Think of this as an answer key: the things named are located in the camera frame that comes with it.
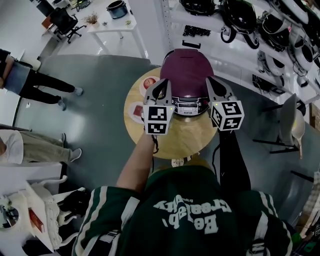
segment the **black pants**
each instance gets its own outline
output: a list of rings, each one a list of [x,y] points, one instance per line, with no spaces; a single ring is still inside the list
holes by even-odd
[[[38,88],[35,88],[34,86],[46,86],[66,93],[72,93],[75,90],[75,87],[71,84],[68,84],[54,77],[30,70],[25,84],[21,92],[19,93],[19,96],[22,98],[47,104],[56,104],[61,99],[60,96],[54,96],[49,93],[43,92]]]
[[[220,131],[220,186],[232,200],[237,193],[251,190],[250,177],[234,131]]]

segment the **office chair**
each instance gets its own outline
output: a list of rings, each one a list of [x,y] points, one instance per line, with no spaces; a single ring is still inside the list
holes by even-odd
[[[60,33],[62,35],[66,35],[68,38],[68,44],[70,44],[70,40],[74,34],[81,37],[82,35],[77,33],[77,31],[83,27],[87,27],[86,25],[83,26],[76,26],[78,23],[78,19],[75,14],[72,15],[74,18],[69,16],[65,8],[56,8],[50,14],[50,21],[55,24]]]

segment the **plate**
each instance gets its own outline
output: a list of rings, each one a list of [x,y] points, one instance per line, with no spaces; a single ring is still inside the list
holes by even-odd
[[[147,89],[150,86],[154,85],[159,80],[160,80],[159,77],[153,76],[153,75],[152,76],[148,76],[145,79],[143,79],[142,82],[140,83],[140,86],[139,86],[139,90],[140,90],[141,95],[144,97],[146,95]]]
[[[141,125],[144,124],[144,122],[141,119],[141,113],[144,109],[143,105],[143,102],[136,101],[131,103],[131,105],[128,108],[128,114],[131,117],[131,119]]]

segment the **purple rice cooker lid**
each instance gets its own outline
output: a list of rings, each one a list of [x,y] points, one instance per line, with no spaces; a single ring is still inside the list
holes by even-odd
[[[160,79],[169,79],[173,97],[208,97],[206,78],[214,76],[208,59],[196,49],[175,49],[163,61]]]

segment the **white table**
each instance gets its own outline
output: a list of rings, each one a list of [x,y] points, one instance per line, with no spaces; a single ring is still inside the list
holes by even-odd
[[[125,16],[121,18],[113,19],[111,18],[110,14],[107,11],[105,11],[103,15],[101,15],[98,18],[98,22],[99,22],[99,26],[92,25],[87,32],[92,35],[93,39],[104,50],[106,54],[111,54],[111,53],[97,34],[106,33],[106,32],[117,32],[120,39],[122,39],[124,37],[122,35],[122,32],[130,32],[133,35],[133,38],[139,49],[141,57],[146,59],[145,50],[144,50],[143,43],[137,27],[137,22],[133,15],[131,15],[128,12]]]

